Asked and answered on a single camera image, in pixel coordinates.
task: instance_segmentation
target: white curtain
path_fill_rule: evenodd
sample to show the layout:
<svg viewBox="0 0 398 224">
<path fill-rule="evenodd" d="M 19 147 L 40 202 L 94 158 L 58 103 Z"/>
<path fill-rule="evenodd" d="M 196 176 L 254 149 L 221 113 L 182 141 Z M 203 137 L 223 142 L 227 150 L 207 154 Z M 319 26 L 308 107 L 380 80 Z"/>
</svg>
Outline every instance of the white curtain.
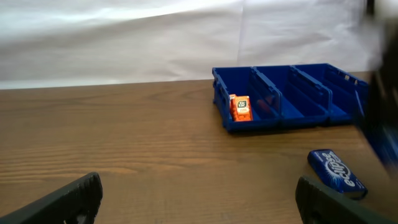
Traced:
<svg viewBox="0 0 398 224">
<path fill-rule="evenodd" d="M 212 67 L 365 71 L 363 0 L 3 0 L 0 88 L 210 79 Z"/>
</svg>

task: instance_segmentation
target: blue package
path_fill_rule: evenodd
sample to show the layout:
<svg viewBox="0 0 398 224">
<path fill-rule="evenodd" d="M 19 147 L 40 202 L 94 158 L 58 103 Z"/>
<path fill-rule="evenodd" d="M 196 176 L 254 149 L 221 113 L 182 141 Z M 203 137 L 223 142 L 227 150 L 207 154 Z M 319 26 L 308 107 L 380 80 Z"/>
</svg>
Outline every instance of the blue package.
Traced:
<svg viewBox="0 0 398 224">
<path fill-rule="evenodd" d="M 328 187 L 352 199 L 362 199 L 366 187 L 331 149 L 318 149 L 308 154 L 308 162 Z"/>
</svg>

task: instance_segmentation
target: blue plastic bin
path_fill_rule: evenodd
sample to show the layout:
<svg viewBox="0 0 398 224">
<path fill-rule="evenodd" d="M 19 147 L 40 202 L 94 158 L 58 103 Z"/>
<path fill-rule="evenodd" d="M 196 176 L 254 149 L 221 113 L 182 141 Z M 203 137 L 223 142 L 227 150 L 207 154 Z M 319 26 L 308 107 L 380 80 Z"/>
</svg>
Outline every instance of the blue plastic bin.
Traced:
<svg viewBox="0 0 398 224">
<path fill-rule="evenodd" d="M 252 67 L 213 68 L 214 103 L 228 131 L 275 128 L 280 120 L 280 92 L 254 72 Z M 229 112 L 230 94 L 249 96 L 253 121 L 234 122 Z"/>
<path fill-rule="evenodd" d="M 353 114 L 360 110 L 368 97 L 368 84 L 328 63 L 295 65 L 295 67 L 324 84 L 333 93 L 330 123 L 351 123 Z"/>
<path fill-rule="evenodd" d="M 282 93 L 279 114 L 282 127 L 316 126 L 326 122 L 331 91 L 292 66 L 254 67 Z"/>
</svg>

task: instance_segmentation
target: wooden table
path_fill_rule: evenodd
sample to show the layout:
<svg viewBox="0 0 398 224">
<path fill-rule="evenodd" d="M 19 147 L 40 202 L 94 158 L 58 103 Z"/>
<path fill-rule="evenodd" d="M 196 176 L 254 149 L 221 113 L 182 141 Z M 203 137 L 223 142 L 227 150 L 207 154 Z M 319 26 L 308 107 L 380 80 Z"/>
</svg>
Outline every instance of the wooden table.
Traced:
<svg viewBox="0 0 398 224">
<path fill-rule="evenodd" d="M 353 126 L 228 134 L 211 80 L 0 91 L 0 216 L 99 172 L 96 223 L 301 223 L 295 187 L 333 149 L 398 222 L 391 180 Z"/>
</svg>

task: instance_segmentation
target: orange tic tac box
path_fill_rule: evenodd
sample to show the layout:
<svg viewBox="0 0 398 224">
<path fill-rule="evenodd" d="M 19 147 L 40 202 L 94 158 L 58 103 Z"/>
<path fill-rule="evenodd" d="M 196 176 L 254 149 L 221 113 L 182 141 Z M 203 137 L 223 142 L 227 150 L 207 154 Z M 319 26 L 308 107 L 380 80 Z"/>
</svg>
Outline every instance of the orange tic tac box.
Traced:
<svg viewBox="0 0 398 224">
<path fill-rule="evenodd" d="M 236 96 L 231 94 L 231 104 L 229 106 L 232 119 L 234 121 L 252 121 L 250 99 L 248 96 Z"/>
</svg>

